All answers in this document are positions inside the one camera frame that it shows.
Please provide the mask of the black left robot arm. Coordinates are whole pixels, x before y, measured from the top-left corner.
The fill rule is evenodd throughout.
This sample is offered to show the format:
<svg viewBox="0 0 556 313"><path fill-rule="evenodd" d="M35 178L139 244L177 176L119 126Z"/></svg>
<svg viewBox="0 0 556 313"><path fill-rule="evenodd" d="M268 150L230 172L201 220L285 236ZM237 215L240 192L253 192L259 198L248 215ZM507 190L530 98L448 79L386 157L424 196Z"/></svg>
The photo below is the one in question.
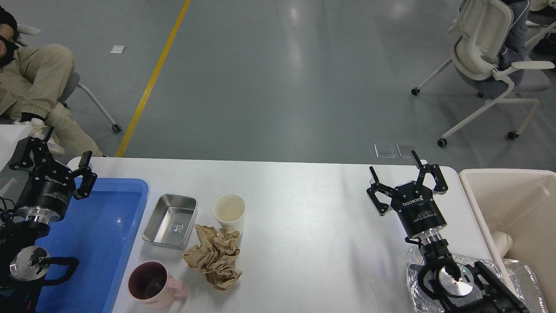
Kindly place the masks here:
<svg viewBox="0 0 556 313"><path fill-rule="evenodd" d="M50 223L64 219L72 198L87 198L97 174L85 151L78 168L71 170L54 159L48 148L53 127L18 141L9 167L29 172L13 208L1 210L1 311L33 313L45 286L66 282L79 264L75 257L52 257L36 245L47 236Z"/></svg>

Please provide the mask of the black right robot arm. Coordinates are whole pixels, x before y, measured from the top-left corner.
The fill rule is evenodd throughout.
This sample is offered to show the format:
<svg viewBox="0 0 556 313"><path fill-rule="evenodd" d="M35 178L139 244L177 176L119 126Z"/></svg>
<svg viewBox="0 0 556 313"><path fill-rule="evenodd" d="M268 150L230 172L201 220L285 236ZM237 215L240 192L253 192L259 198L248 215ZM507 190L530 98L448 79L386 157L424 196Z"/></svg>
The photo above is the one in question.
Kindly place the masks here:
<svg viewBox="0 0 556 313"><path fill-rule="evenodd" d="M417 284L446 313L527 313L526 305L483 262L463 265L453 259L449 243L440 230L447 222L435 194L448 190L440 166L422 163L411 154L419 170L416 180L390 187L379 180L370 166L373 182L367 195L380 216L395 211L407 234L405 241L417 245L424 265Z"/></svg>

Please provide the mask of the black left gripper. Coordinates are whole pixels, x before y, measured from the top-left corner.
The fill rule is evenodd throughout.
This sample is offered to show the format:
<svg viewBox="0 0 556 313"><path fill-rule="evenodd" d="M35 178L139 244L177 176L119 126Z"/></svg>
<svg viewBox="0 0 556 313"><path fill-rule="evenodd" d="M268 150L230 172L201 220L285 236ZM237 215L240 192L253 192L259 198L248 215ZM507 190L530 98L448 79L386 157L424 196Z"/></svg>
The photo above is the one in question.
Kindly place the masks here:
<svg viewBox="0 0 556 313"><path fill-rule="evenodd" d="M9 161L12 170L32 169L23 191L16 202L16 213L26 220L58 222L64 219L73 196L76 200L89 197L97 180L91 169L92 151L85 151L76 170L63 164L55 164L48 148L48 140L54 127L47 127L40 137L19 140ZM75 178L81 176L81 184L75 188Z"/></svg>

